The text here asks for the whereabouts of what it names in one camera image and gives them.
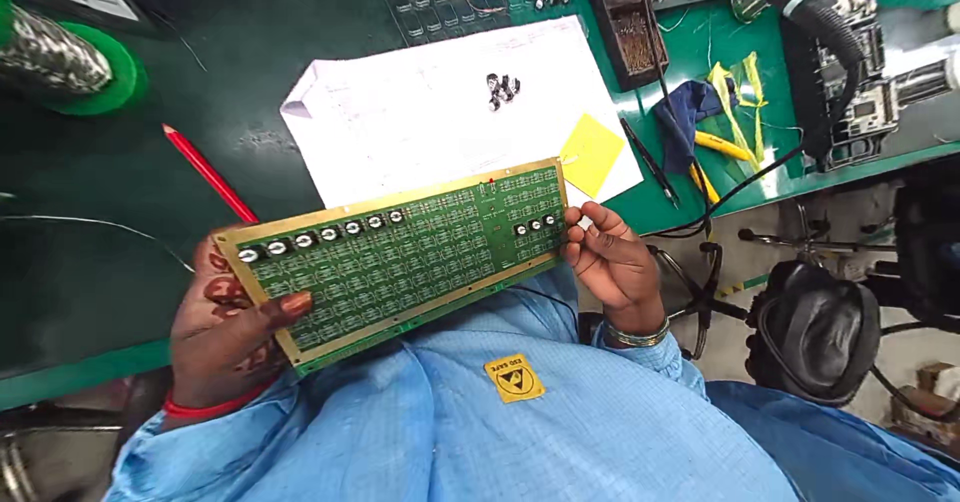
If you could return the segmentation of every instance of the yellow pliers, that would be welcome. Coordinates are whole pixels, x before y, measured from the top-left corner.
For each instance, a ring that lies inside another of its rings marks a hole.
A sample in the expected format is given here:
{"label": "yellow pliers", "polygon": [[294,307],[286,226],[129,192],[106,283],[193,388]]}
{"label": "yellow pliers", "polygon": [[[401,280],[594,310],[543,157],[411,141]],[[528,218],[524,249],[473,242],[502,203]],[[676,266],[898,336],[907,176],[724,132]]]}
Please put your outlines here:
{"label": "yellow pliers", "polygon": [[[750,161],[749,153],[710,133],[697,131],[693,137],[693,141],[697,145],[713,149],[714,151],[719,151],[720,153],[733,157],[738,161]],[[700,185],[700,176],[697,174],[697,169],[694,167],[694,164],[690,164],[690,177],[693,178],[693,184],[697,186],[697,189],[704,190],[704,188]],[[706,198],[712,204],[719,202],[720,195],[717,194],[716,189],[714,189],[714,186],[711,185],[711,180],[707,177],[707,173],[705,171],[703,172],[703,182],[706,183]]]}

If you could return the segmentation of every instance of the bangle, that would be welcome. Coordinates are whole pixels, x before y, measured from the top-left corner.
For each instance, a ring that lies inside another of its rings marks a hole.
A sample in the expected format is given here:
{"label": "bangle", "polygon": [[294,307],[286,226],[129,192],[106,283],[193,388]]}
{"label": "bangle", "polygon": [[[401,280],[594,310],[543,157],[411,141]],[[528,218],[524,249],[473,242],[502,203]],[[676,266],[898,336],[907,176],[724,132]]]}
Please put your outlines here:
{"label": "bangle", "polygon": [[632,335],[629,333],[624,333],[606,320],[603,321],[603,328],[604,335],[609,336],[621,344],[625,344],[633,348],[644,348],[647,346],[656,346],[666,338],[666,335],[670,330],[670,320],[668,320],[665,316],[663,318],[663,324],[660,325],[659,329],[657,329],[656,333],[653,335]]}
{"label": "bangle", "polygon": [[174,390],[171,387],[170,391],[167,392],[167,398],[163,401],[163,411],[166,412],[167,417],[174,417],[178,419],[212,419],[214,417],[219,417],[221,415],[226,415],[232,411],[240,410],[245,407],[250,401],[260,396],[260,393],[263,393],[267,390],[268,387],[274,384],[277,381],[277,378],[280,376],[274,376],[267,380],[263,384],[254,387],[250,391],[240,395],[235,399],[226,401],[219,405],[206,407],[206,408],[188,408],[186,406],[181,406],[174,402],[173,395]]}

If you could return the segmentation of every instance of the gold bangle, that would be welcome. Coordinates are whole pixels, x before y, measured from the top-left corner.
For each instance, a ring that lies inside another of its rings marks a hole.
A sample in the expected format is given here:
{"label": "gold bangle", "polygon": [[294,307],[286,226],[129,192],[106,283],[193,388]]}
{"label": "gold bangle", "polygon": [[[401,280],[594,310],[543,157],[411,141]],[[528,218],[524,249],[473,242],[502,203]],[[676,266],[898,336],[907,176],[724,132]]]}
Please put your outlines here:
{"label": "gold bangle", "polygon": [[666,335],[670,333],[670,320],[663,318],[663,324],[660,325],[659,329],[656,330],[656,333],[653,335],[631,335],[629,333],[624,333],[614,327],[612,324],[603,321],[604,335],[609,336],[613,340],[621,344],[625,344],[632,348],[644,348],[648,346],[656,346],[663,342],[666,338]]}

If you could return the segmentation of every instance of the hand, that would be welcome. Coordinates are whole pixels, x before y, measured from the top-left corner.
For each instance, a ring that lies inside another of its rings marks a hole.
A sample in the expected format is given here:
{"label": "hand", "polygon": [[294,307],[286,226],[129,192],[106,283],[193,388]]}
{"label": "hand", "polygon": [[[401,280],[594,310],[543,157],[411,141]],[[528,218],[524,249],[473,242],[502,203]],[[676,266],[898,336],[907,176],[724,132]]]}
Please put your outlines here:
{"label": "hand", "polygon": [[[577,223],[588,217],[584,231]],[[643,240],[620,215],[586,202],[564,215],[566,243],[561,252],[574,274],[604,305],[609,323],[634,335],[652,335],[664,323],[657,264]]]}
{"label": "hand", "polygon": [[[301,291],[254,307],[227,259],[207,237],[194,253],[196,275],[170,334],[173,402],[206,408],[240,397],[286,364],[273,333],[310,311]],[[171,420],[166,428],[189,421]]]}

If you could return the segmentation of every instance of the green circuit board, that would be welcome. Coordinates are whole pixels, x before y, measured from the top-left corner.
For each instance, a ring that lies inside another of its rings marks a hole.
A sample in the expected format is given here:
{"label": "green circuit board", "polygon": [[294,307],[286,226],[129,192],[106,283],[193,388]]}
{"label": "green circuit board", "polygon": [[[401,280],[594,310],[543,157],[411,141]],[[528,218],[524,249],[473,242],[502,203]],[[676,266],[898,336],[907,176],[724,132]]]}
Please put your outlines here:
{"label": "green circuit board", "polygon": [[538,164],[226,232],[221,246],[255,301],[312,292],[312,312],[277,336],[306,374],[552,266],[566,193],[556,161]]}

